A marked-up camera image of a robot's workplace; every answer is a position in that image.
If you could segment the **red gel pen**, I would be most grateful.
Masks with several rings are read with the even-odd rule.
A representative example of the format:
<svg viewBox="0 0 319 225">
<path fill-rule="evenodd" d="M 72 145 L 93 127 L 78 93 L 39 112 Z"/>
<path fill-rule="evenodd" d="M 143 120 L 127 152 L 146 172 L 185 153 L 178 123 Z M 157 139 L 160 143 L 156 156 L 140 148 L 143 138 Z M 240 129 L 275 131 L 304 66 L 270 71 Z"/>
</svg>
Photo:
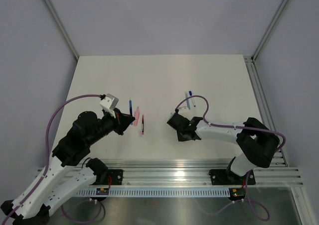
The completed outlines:
<svg viewBox="0 0 319 225">
<path fill-rule="evenodd" d="M 142 133 L 142 135 L 144 135 L 144 132 L 145 132 L 144 115 L 142 115 L 142 123 L 141 123 L 141 125 L 142 125 L 141 133 Z"/>
</svg>

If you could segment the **light blue pen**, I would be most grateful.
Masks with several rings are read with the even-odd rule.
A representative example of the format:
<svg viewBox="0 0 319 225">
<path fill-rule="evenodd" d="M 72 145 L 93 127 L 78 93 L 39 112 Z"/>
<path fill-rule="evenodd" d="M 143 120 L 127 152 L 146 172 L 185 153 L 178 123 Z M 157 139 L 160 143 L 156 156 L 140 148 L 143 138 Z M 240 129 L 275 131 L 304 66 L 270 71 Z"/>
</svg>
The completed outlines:
<svg viewBox="0 0 319 225">
<path fill-rule="evenodd" d="M 188 97 L 189 97 L 188 92 L 185 92 L 186 105 L 187 105 L 187 108 L 190 110 L 190 103 L 189 103 L 189 99 L 188 99 Z"/>
</svg>

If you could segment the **white marker pen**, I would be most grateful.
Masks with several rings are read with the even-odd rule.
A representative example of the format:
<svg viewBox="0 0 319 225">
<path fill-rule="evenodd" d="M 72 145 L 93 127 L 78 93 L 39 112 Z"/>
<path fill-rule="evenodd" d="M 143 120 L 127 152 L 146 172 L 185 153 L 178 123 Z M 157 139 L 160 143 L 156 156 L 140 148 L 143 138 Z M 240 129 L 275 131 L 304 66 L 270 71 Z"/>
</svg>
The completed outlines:
<svg viewBox="0 0 319 225">
<path fill-rule="evenodd" d="M 192 96 L 193 96 L 193 95 L 192 95 L 192 91 L 188 91 L 188 93 L 189 93 L 190 99 L 191 99 L 191 101 L 192 101 L 193 107 L 195 108 L 195 107 L 196 107 L 196 103 L 195 103 L 194 98 L 192 97 Z"/>
</svg>

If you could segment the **dark blue gel pen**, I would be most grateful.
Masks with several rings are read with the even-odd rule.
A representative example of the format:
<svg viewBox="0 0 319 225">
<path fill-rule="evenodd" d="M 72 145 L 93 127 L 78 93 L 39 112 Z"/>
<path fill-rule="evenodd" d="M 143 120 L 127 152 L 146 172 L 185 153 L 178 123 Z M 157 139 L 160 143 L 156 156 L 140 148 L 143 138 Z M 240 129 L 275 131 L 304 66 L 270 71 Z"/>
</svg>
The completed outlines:
<svg viewBox="0 0 319 225">
<path fill-rule="evenodd" d="M 130 116 L 133 116 L 133 104 L 132 104 L 132 99 L 129 99 L 129 111 L 130 111 Z"/>
</svg>

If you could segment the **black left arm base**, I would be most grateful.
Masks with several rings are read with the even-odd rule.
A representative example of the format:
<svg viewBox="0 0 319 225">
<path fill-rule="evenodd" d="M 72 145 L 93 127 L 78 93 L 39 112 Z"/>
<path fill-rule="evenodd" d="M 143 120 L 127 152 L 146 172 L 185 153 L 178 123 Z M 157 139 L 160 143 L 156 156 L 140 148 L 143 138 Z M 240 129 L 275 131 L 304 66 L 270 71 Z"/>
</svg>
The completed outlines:
<svg viewBox="0 0 319 225">
<path fill-rule="evenodd" d="M 110 169 L 98 158 L 89 159 L 85 167 L 90 168 L 96 177 L 92 185 L 122 185 L 122 169 Z"/>
</svg>

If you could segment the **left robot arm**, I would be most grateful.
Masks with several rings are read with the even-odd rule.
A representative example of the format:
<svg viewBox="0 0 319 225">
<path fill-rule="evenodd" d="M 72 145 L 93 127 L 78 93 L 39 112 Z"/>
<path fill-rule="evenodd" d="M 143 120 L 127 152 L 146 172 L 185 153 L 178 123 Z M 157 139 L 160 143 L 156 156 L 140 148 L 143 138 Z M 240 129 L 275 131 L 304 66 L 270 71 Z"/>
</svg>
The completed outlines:
<svg viewBox="0 0 319 225">
<path fill-rule="evenodd" d="M 71 129 L 53 149 L 49 164 L 32 184 L 14 200 L 4 201 L 1 210 L 15 225 L 45 225 L 55 211 L 80 189 L 88 185 L 111 185 L 112 174 L 98 158 L 89 159 L 85 167 L 62 185 L 59 181 L 90 153 L 90 147 L 110 132 L 123 135 L 135 120 L 115 109 L 98 118 L 94 112 L 81 113 Z"/>
</svg>

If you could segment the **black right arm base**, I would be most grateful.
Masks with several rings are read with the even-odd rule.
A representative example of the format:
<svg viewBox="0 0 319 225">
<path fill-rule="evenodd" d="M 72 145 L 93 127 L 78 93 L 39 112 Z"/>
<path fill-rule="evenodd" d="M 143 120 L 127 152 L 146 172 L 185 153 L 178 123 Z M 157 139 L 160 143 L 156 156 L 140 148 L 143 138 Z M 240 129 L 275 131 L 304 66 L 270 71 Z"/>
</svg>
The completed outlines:
<svg viewBox="0 0 319 225">
<path fill-rule="evenodd" d="M 208 175 L 211 180 L 211 185 L 238 185 L 242 186 L 245 185 L 246 182 L 248 185 L 256 185 L 256 180 L 254 177 L 254 173 L 249 175 L 248 179 L 246 175 L 240 177 L 235 175 L 232 172 L 226 172 L 226 169 L 211 169 L 208 172 Z"/>
</svg>

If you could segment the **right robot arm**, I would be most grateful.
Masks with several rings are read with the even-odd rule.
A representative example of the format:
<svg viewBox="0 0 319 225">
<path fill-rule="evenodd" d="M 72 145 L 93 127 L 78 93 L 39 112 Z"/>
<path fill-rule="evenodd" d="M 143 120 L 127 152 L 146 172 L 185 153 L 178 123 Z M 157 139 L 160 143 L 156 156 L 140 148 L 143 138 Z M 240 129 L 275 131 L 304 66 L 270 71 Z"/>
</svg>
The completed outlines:
<svg viewBox="0 0 319 225">
<path fill-rule="evenodd" d="M 238 183 L 256 167 L 268 168 L 280 143 L 275 134 L 253 117 L 244 123 L 220 127 L 202 117 L 188 120 L 175 112 L 167 124 L 176 131 L 179 142 L 213 139 L 238 145 L 242 153 L 230 161 L 224 172 L 231 183 Z"/>
</svg>

